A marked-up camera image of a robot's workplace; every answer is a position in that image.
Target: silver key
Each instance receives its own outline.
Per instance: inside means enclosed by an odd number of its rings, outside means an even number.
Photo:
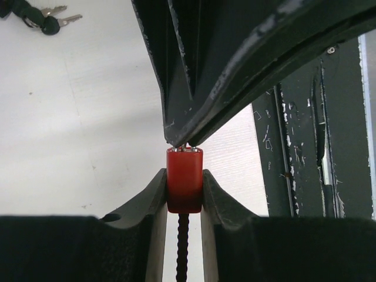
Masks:
[[[57,6],[57,7],[54,7],[54,8],[41,9],[41,12],[42,12],[43,16],[45,16],[45,18],[47,18],[48,16],[57,15],[58,13],[65,11],[67,8],[68,8],[68,6],[66,6],[66,5],[65,6]]]
[[[60,27],[62,28],[63,26],[69,25],[71,22],[78,21],[79,19],[82,19],[82,15],[75,15],[65,19],[58,19],[58,22]]]

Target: white surface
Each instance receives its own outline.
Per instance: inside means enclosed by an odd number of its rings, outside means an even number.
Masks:
[[[102,217],[165,166],[159,89],[130,1],[68,4],[83,19],[47,37],[0,21],[0,213]],[[203,146],[222,187],[267,214],[251,108]],[[174,281],[177,219],[167,222],[164,281]],[[203,281],[200,220],[191,216],[189,281]]]

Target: screw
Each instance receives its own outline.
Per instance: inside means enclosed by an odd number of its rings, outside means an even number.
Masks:
[[[330,48],[328,48],[328,50],[327,50],[327,53],[328,53],[329,55],[333,54],[334,52],[335,52],[335,47],[330,47]]]

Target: red connector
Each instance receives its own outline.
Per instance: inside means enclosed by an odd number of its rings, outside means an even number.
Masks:
[[[203,197],[203,151],[167,150],[167,207],[171,213],[199,213]]]

